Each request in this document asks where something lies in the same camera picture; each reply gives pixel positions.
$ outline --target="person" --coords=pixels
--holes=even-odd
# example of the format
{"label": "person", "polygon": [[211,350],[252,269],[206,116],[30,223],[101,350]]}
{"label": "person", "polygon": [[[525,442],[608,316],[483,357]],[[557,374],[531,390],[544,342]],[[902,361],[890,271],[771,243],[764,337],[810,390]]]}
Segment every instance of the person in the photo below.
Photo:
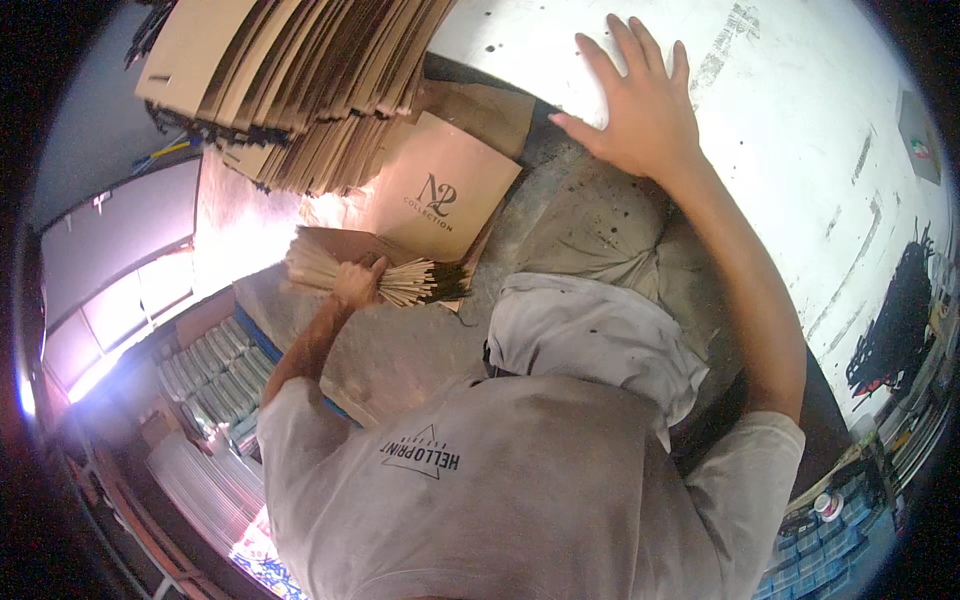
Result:
{"label": "person", "polygon": [[[594,265],[594,276],[574,275],[583,264],[536,269],[537,248],[571,233],[545,214],[520,258],[533,268],[508,278],[493,311],[495,376],[356,430],[324,406],[318,380],[337,332],[374,302],[386,263],[344,264],[277,364],[257,431],[276,548],[311,598],[755,591],[804,449],[803,334],[776,267],[701,151],[683,45],[668,76],[638,19],[608,19],[625,76],[593,40],[577,43],[609,125],[551,119],[623,177],[654,180],[685,216],[725,291],[748,380],[744,416],[681,479],[666,426],[705,380],[690,345],[698,336],[652,300],[659,292],[627,289],[652,288],[658,261],[625,260],[616,273]],[[628,242],[601,246],[613,241]]]}

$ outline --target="triangle logo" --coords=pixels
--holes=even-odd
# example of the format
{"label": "triangle logo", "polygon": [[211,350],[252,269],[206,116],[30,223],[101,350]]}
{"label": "triangle logo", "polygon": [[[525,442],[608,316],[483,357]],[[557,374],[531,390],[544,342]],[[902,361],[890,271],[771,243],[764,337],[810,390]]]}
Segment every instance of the triangle logo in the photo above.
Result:
{"label": "triangle logo", "polygon": [[440,468],[431,460],[435,455],[439,460],[440,450],[434,449],[439,446],[440,443],[437,442],[436,431],[431,424],[416,436],[402,438],[399,443],[385,445],[380,451],[388,452],[391,455],[380,464],[387,467],[412,470],[439,481]]}

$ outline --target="brown paper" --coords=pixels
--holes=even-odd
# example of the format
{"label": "brown paper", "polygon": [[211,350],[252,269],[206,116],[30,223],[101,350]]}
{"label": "brown paper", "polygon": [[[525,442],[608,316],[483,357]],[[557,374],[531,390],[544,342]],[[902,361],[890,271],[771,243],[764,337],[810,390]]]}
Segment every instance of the brown paper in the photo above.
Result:
{"label": "brown paper", "polygon": [[533,120],[533,96],[481,84],[423,81],[414,116],[426,110],[517,160]]}
{"label": "brown paper", "polygon": [[519,172],[504,155],[425,111],[386,158],[373,232],[426,258],[457,262]]}

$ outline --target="cardboard sheet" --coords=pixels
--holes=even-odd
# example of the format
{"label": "cardboard sheet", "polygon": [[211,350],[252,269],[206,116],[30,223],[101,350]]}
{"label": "cardboard sheet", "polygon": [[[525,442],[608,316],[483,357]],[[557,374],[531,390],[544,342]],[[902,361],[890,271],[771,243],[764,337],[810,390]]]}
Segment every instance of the cardboard sheet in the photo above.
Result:
{"label": "cardboard sheet", "polygon": [[156,39],[134,93],[193,117],[256,0],[180,0]]}

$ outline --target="kraft paper bag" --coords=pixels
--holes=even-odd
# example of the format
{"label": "kraft paper bag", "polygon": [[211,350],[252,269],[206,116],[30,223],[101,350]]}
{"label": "kraft paper bag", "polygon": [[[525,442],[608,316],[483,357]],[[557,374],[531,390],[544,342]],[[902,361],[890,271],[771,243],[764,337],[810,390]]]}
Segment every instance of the kraft paper bag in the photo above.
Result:
{"label": "kraft paper bag", "polygon": [[426,258],[457,262],[519,172],[512,160],[425,111],[384,160],[373,232]]}

